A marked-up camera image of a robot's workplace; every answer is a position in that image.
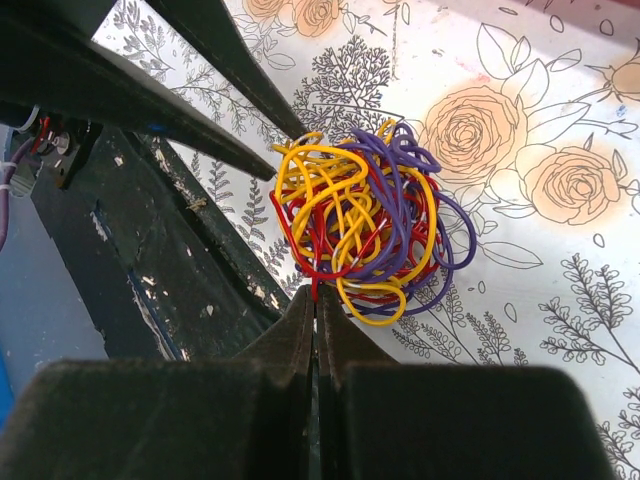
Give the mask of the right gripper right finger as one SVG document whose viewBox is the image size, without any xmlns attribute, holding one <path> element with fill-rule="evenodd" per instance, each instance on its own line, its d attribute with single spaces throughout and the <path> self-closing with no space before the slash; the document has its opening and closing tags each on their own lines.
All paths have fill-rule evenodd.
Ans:
<svg viewBox="0 0 640 480">
<path fill-rule="evenodd" d="M 548 367 L 394 361 L 318 293 L 331 479 L 610 479 L 585 397 Z"/>
</svg>

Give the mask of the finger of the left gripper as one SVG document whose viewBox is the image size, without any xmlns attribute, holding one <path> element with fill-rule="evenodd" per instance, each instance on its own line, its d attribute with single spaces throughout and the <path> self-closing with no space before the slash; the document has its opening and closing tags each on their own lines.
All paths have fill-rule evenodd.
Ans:
<svg viewBox="0 0 640 480">
<path fill-rule="evenodd" d="M 151 8 L 194 48 L 248 101 L 246 107 L 230 103 L 232 131 L 240 133 L 242 123 L 253 117 L 267 128 L 276 127 L 296 139 L 307 127 L 254 60 L 223 1 L 151 1 Z"/>
<path fill-rule="evenodd" d="M 76 33 L 41 5 L 1 4 L 1 98 L 24 107 L 156 135 L 261 180 L 274 168 L 129 60 Z"/>
</svg>

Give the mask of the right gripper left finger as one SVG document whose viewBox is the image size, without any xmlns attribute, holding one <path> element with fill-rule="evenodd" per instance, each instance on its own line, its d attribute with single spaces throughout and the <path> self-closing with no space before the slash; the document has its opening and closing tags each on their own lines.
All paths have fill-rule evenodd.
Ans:
<svg viewBox="0 0 640 480">
<path fill-rule="evenodd" d="M 304 479 L 309 474 L 307 288 L 232 358 L 59 361 L 1 436 L 5 479 Z"/>
</svg>

